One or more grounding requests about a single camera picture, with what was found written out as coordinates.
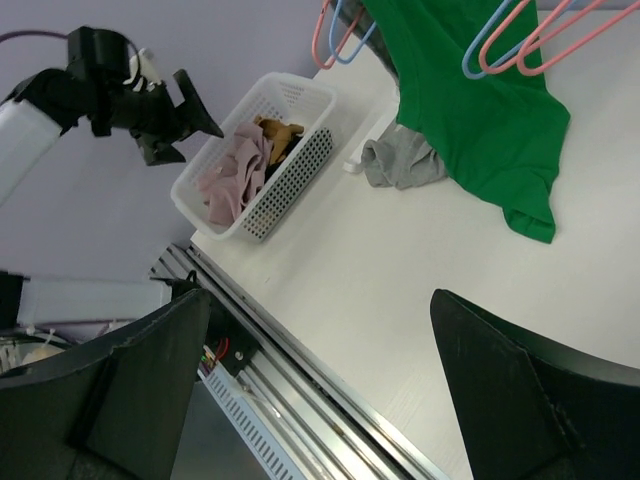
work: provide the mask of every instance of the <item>white plastic basket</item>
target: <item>white plastic basket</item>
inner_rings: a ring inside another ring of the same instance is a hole
[[[334,89],[308,78],[262,77],[220,126],[225,138],[210,138],[173,184],[171,198],[178,210],[210,238],[261,242],[331,156],[338,133],[330,115],[336,100]],[[304,136],[233,225],[214,225],[196,181],[222,158],[238,125],[256,115],[302,125]]]

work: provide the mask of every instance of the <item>purple wall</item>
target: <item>purple wall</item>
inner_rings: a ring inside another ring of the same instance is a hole
[[[80,25],[119,30],[150,48],[165,78],[186,68],[219,122],[271,71],[312,76],[311,35],[320,0],[3,0],[0,32]],[[0,45],[0,98],[19,81],[65,62],[65,44]],[[204,143],[180,148],[189,158]],[[170,242],[193,229],[169,190],[182,166],[147,168],[126,132],[65,135],[0,209],[0,268],[35,274],[143,278]]]

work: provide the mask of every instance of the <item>folded clothing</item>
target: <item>folded clothing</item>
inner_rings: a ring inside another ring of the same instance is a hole
[[[379,140],[367,140],[362,165],[372,187],[420,187],[447,176],[444,162],[419,132],[392,124]]]
[[[229,227],[265,183],[273,142],[254,123],[241,123],[225,155],[197,180],[209,221]]]

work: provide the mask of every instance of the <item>clothes hanger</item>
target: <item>clothes hanger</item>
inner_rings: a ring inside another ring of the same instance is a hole
[[[536,28],[533,32],[531,32],[531,35],[529,35],[527,40],[524,42],[524,45],[522,45],[522,47],[520,48],[520,51],[518,52],[518,55],[516,56],[516,64],[518,65],[518,70],[520,70],[520,73],[522,73],[523,75],[533,76],[533,75],[538,75],[538,74],[546,71],[548,68],[552,67],[553,65],[555,65],[559,61],[563,60],[565,57],[571,55],[573,52],[578,50],[580,47],[582,47],[586,43],[590,42],[591,40],[596,38],[598,35],[603,33],[604,31],[606,31],[609,28],[611,28],[613,25],[615,25],[620,20],[622,20],[624,17],[629,15],[631,12],[633,12],[637,8],[640,8],[640,0],[636,0],[634,3],[629,5],[627,8],[622,10],[620,13],[618,13],[614,17],[610,18],[609,20],[607,20],[605,23],[603,23],[598,28],[596,28],[593,32],[591,32],[588,35],[584,36],[582,39],[578,40],[576,43],[574,43],[569,48],[567,48],[564,52],[559,53],[558,55],[553,57],[551,60],[547,60],[542,65],[540,65],[539,67],[536,67],[536,68],[527,67],[525,65],[525,58],[528,55],[528,53],[526,53],[527,50],[529,50],[534,45],[534,40],[538,35],[540,35],[540,32],[542,32],[545,28],[547,28],[549,26],[549,24],[551,22],[553,22],[553,20],[555,18],[560,16],[560,14],[558,14],[558,10],[563,8],[563,6],[566,5],[568,1],[570,1],[570,0],[562,0],[562,2],[560,2],[560,4],[551,12],[551,14],[538,26],[538,28]],[[576,15],[571,17],[569,20],[567,20],[565,23],[563,23],[562,25],[557,27],[555,30],[553,30],[552,32],[550,32],[547,35],[545,35],[544,38],[548,40],[550,38],[555,37],[560,32],[564,31],[566,28],[568,28],[571,25],[573,25],[575,22],[577,22],[582,17],[584,17],[587,13],[589,13],[593,9],[597,8],[598,6],[602,5],[606,1],[607,0],[595,0],[588,7],[584,8],[583,10],[581,10],[580,13],[577,13]]]
[[[327,14],[327,9],[329,8],[330,4],[331,4],[331,0],[324,0],[324,3],[322,4],[322,10],[320,11],[320,16],[318,17],[318,21],[316,23],[316,28],[313,31],[313,38],[311,40],[311,56],[313,57],[313,61],[316,63],[318,68],[321,68],[322,70],[329,70],[331,67],[333,67],[333,64],[336,63],[336,52],[340,53],[342,51],[345,44],[347,43],[347,40],[349,40],[349,35],[351,35],[353,31],[356,29],[356,27],[358,26],[358,22],[360,21],[360,19],[362,18],[362,15],[364,14],[364,7],[362,7],[360,12],[358,12],[358,15],[356,15],[356,18],[353,20],[353,22],[351,22],[351,25],[349,25],[349,28],[347,29],[347,32],[344,34],[344,37],[342,37],[342,40],[340,40],[340,44],[338,45],[338,47],[336,49],[333,49],[333,48],[331,49],[332,55],[329,57],[329,60],[325,63],[322,60],[320,60],[320,56],[318,55],[318,39],[320,37],[320,30],[322,30],[324,16]]]
[[[469,67],[469,60],[471,60],[471,55],[473,55],[473,52],[475,52],[476,48],[478,48],[478,45],[480,44],[480,42],[482,41],[484,36],[489,32],[489,30],[493,27],[493,25],[496,23],[496,21],[498,21],[498,18],[500,18],[500,16],[504,13],[504,11],[507,9],[507,7],[509,5],[511,5],[511,3],[513,3],[513,1],[514,0],[503,0],[503,2],[500,4],[500,6],[498,6],[496,11],[493,12],[493,15],[491,15],[491,18],[489,18],[489,20],[484,25],[484,27],[482,27],[482,30],[480,30],[478,35],[476,35],[476,38],[473,39],[473,41],[469,45],[469,48],[467,48],[467,51],[464,53],[464,57],[462,57],[462,72],[464,73],[465,77],[467,77],[467,78],[469,78],[471,80],[479,80],[481,78],[484,78],[487,75],[487,73],[489,73],[488,71],[485,71],[484,69],[482,71],[480,71],[480,72],[472,72],[471,68]],[[560,12],[560,14],[558,16],[562,15],[569,8],[571,8],[571,6],[576,1],[577,0],[569,0],[569,5],[567,5],[562,10],[562,12]],[[527,38],[524,38],[515,47],[513,47],[511,50],[509,50],[507,53],[505,53],[503,56],[501,56],[498,60],[493,62],[493,64],[489,68],[490,69],[494,69],[494,68],[502,67],[503,65],[505,65],[506,62],[508,62],[509,60],[512,60],[515,57],[515,55],[521,50],[521,47],[525,43]],[[515,63],[515,60],[512,60],[511,63],[508,66],[505,66],[504,69],[501,70],[501,71],[504,71],[507,68],[511,67],[514,63]]]
[[[616,15],[609,21],[605,22],[601,27],[597,28],[596,30],[591,32],[589,35],[585,36],[584,38],[576,42],[574,45],[569,47],[564,52],[560,53],[559,55],[556,55],[556,57],[544,63],[540,67],[530,69],[524,64],[524,61],[527,55],[529,55],[530,53],[540,48],[541,45],[543,45],[544,43],[546,43],[547,41],[549,41],[550,39],[558,35],[560,32],[562,32],[566,28],[573,25],[575,22],[577,22],[582,17],[584,17],[587,13],[589,13],[590,11],[592,11],[593,9],[597,8],[598,6],[602,5],[604,2],[607,1],[607,0],[595,0],[593,3],[591,3],[586,8],[580,10],[576,15],[571,17],[569,20],[567,20],[565,23],[560,25],[554,31],[544,35],[541,38],[538,38],[538,35],[540,34],[540,32],[546,27],[548,27],[551,22],[553,22],[556,18],[562,15],[567,9],[569,9],[569,7],[573,4],[573,1],[575,1],[575,0],[562,0],[560,4],[551,12],[551,14],[538,26],[538,28],[536,28],[533,32],[531,32],[531,34],[527,37],[527,39],[524,41],[524,43],[520,47],[520,51],[515,56],[515,58],[512,58],[511,60],[505,62],[500,66],[496,66],[496,67],[489,66],[486,60],[487,52],[489,51],[489,48],[491,48],[491,45],[493,45],[496,39],[502,34],[502,32],[504,32],[504,30],[520,14],[520,12],[522,12],[522,10],[529,4],[530,1],[531,0],[521,0],[518,3],[518,5],[516,5],[516,7],[513,9],[513,11],[509,15],[507,15],[507,17],[502,21],[502,23],[489,36],[489,38],[487,38],[487,41],[484,43],[484,45],[480,49],[480,54],[478,55],[478,63],[480,64],[480,68],[482,68],[483,71],[491,74],[497,74],[497,73],[504,72],[506,69],[510,68],[514,64],[518,64],[518,70],[520,70],[520,73],[522,73],[523,75],[527,75],[527,76],[538,75],[544,72],[547,68],[551,67],[552,65],[555,65],[560,60],[562,60],[566,56],[576,51],[585,43],[591,41],[593,38],[600,35],[602,32],[604,32],[605,30],[613,26],[615,23],[622,20],[624,17],[629,15],[633,10],[640,7],[640,0],[637,0],[632,5],[625,8],[623,11],[621,11],[618,15]]]
[[[344,3],[344,0],[337,0],[336,2],[336,10],[333,13],[333,18],[331,19],[331,28],[329,29],[329,50],[331,51],[333,58],[335,58],[338,63],[342,63],[343,65],[348,65],[351,62],[353,62],[353,59],[356,58],[356,55],[358,55],[358,53],[360,53],[360,50],[362,50],[362,47],[364,47],[364,45],[367,43],[367,40],[369,40],[369,37],[371,36],[371,34],[373,33],[373,31],[376,29],[376,22],[373,22],[371,24],[371,26],[369,27],[369,30],[367,30],[367,33],[365,33],[364,37],[362,37],[362,40],[360,40],[360,43],[358,44],[358,46],[355,48],[355,50],[353,51],[353,53],[351,54],[351,56],[349,56],[349,58],[342,58],[340,57],[340,50],[336,49],[333,43],[333,32],[336,28],[336,25],[338,23],[338,15],[340,14],[340,10],[342,10],[342,4]],[[362,6],[360,8],[360,11],[358,12],[358,15],[356,16],[356,19],[353,21],[353,23],[351,24],[351,27],[353,27],[355,29],[357,23],[360,21],[360,19],[362,18],[362,15],[365,12],[365,8],[364,6]],[[351,27],[349,27],[350,30],[347,31],[347,34],[345,34],[345,36],[342,38],[342,41],[340,42],[341,45],[343,45],[342,42],[346,43],[346,38],[351,34],[351,32],[353,32],[353,30],[351,30]]]

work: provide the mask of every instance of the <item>metal frame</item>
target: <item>metal frame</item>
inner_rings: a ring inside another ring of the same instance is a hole
[[[261,352],[238,376],[239,388],[259,408],[276,412],[265,419],[298,466],[317,478],[448,480],[197,247],[169,247],[152,274],[184,278],[191,270],[260,342]]]
[[[216,368],[208,377],[198,375],[218,403],[224,414],[242,437],[271,480],[304,480],[309,478],[292,461],[292,455],[284,448],[285,442],[267,428],[250,398],[237,394],[237,383],[224,368]]]

